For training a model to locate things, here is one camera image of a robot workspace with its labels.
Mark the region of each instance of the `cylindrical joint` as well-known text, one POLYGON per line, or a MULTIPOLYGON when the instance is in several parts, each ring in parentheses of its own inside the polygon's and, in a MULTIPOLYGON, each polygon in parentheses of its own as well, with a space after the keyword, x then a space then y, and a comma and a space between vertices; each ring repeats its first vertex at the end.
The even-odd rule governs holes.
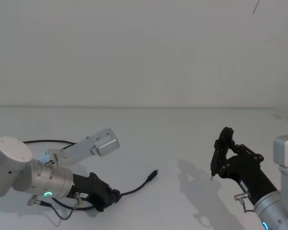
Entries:
POLYGON ((69 193, 72 182, 70 169, 56 165, 49 169, 45 164, 33 159, 30 167, 15 181, 13 188, 25 193, 60 199, 69 193))
POLYGON ((24 143, 14 138, 0 138, 0 197, 8 192, 31 159, 32 153, 24 143))
POLYGON ((263 196, 255 204, 254 211, 266 230, 288 229, 288 211, 282 202, 280 191, 263 196))
POLYGON ((234 195, 235 200, 247 199, 249 197, 250 197, 250 193, 241 193, 241 194, 234 195))

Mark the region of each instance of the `glowing green light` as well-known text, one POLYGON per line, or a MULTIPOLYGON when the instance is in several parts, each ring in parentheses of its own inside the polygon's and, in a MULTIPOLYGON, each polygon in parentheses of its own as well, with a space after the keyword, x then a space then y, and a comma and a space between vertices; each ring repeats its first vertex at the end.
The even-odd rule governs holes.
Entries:
POLYGON ((263 225, 264 225, 264 229, 265 230, 269 230, 269 227, 268 227, 268 225, 265 222, 263 222, 263 225))
POLYGON ((46 192, 46 193, 44 194, 44 196, 52 196, 52 193, 51 193, 51 192, 46 192))

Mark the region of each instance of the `white wall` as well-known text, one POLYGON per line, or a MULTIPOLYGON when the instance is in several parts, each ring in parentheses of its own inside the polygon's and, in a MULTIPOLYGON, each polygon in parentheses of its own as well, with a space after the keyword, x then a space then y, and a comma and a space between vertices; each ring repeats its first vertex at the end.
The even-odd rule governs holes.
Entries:
POLYGON ((276 107, 288 0, 0 0, 0 105, 276 107))

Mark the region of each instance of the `cable connector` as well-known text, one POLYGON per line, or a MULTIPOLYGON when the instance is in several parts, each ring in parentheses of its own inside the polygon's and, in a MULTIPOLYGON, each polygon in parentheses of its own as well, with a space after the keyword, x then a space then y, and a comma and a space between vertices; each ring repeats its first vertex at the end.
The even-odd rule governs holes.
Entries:
POLYGON ((254 210, 246 210, 245 202, 244 202, 243 199, 247 199, 247 198, 250 198, 250 197, 251 197, 251 194, 249 192, 234 195, 234 199, 236 201, 238 200, 240 202, 240 204, 242 204, 244 213, 246 213, 246 212, 255 212, 254 210))
POLYGON ((76 208, 78 208, 78 207, 84 207, 83 200, 81 199, 81 196, 80 196, 79 193, 76 193, 76 194, 75 194, 75 199, 76 199, 76 201, 77 201, 76 208))
POLYGON ((157 175, 158 175, 159 170, 156 169, 154 170, 147 178, 148 181, 152 181, 157 175))
POLYGON ((29 206, 40 205, 40 206, 45 206, 45 207, 52 207, 51 203, 48 203, 48 202, 45 202, 42 200, 38 200, 37 197, 38 197, 37 195, 32 195, 32 197, 28 200, 27 204, 29 206))

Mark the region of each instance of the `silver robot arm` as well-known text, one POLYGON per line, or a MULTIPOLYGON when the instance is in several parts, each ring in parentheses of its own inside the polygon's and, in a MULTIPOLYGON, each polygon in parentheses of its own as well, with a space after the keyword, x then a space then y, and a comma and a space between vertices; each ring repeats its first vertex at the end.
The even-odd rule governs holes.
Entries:
POLYGON ((0 197, 13 187, 33 195, 63 198, 73 185, 73 173, 64 166, 92 155, 104 156, 119 146, 113 131, 107 128, 65 150, 48 149, 36 160, 23 142, 0 138, 0 197))
POLYGON ((254 210, 266 230, 288 230, 288 135, 274 140, 273 159, 281 172, 281 191, 262 197, 254 210))

